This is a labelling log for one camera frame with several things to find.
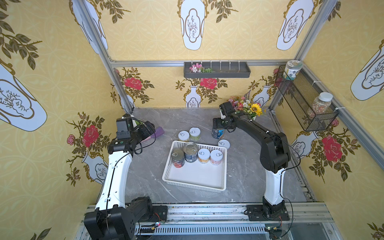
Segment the large blue can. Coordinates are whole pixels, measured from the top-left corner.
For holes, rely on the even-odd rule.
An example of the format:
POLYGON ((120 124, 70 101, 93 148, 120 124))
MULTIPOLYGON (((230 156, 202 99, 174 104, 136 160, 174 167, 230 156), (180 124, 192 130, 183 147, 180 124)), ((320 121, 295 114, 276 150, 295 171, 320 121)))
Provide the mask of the large blue can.
POLYGON ((188 163, 193 163, 198 159, 199 148, 197 144, 188 142, 184 145, 183 151, 185 153, 185 160, 188 163))
POLYGON ((224 133, 225 133, 225 129, 224 129, 224 128, 213 126, 213 129, 212 129, 212 136, 213 136, 215 139, 222 139, 223 136, 224 136, 224 133))

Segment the small pink can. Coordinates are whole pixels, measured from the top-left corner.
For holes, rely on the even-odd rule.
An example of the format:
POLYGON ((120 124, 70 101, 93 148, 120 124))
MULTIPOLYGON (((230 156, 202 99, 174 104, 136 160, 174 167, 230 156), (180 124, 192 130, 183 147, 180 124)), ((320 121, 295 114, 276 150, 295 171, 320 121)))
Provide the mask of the small pink can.
POLYGON ((212 150, 210 154, 210 162, 213 165, 220 165, 223 160, 223 153, 219 150, 212 150))

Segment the small orange can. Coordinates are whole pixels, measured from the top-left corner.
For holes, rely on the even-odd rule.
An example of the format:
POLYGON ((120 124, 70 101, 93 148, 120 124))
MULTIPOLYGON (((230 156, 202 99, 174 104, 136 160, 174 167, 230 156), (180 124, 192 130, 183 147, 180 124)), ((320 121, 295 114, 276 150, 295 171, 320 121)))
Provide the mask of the small orange can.
POLYGON ((202 148, 198 151, 198 160, 200 163, 206 164, 210 161, 211 152, 208 149, 202 148))

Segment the dark red label can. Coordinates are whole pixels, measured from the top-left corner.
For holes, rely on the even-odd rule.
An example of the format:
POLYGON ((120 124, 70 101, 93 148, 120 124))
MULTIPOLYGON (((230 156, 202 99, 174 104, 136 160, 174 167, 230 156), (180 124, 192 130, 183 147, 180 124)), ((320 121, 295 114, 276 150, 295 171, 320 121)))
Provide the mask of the dark red label can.
POLYGON ((182 168, 185 164, 185 153, 182 149, 176 148, 171 153, 171 161, 176 168, 182 168))

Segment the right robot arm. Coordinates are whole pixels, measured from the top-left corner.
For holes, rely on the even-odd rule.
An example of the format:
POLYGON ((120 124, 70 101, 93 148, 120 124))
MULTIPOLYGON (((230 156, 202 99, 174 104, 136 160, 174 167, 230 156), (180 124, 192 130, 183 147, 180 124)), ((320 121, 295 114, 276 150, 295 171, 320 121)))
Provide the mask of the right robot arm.
POLYGON ((290 146, 284 133, 273 132, 235 110, 230 102, 220 105, 221 117, 217 122, 225 130, 241 129, 261 146, 260 162, 266 170, 266 191, 263 214, 274 218, 285 210, 283 198, 284 176, 291 160, 290 146))

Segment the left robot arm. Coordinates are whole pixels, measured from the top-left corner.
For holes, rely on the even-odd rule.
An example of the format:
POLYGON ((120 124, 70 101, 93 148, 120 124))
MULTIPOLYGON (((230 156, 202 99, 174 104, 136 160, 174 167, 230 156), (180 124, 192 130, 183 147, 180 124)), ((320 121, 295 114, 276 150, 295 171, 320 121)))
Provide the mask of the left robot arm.
POLYGON ((116 124, 116 138, 108 147, 109 167, 101 196, 95 210, 86 213, 84 219, 92 240, 131 240, 136 223, 149 220, 154 214, 149 197, 127 204, 125 191, 133 157, 143 152, 142 141, 155 133, 155 127, 129 114, 117 119, 116 124))

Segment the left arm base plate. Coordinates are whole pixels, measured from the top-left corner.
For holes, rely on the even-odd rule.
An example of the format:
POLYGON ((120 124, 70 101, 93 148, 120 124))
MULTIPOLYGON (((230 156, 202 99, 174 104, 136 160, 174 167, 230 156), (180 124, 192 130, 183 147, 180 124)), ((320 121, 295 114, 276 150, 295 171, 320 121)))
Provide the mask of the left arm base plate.
POLYGON ((168 218, 168 207, 166 205, 153 205, 153 215, 150 222, 166 222, 168 218))

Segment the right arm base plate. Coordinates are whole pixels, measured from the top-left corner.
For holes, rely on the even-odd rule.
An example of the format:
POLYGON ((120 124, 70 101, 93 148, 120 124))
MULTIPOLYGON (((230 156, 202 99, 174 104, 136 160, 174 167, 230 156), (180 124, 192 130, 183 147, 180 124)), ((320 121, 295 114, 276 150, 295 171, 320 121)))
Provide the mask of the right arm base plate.
POLYGON ((244 215, 248 216, 249 221, 288 221, 290 220, 289 213, 286 208, 271 213, 263 205, 247 205, 244 215))

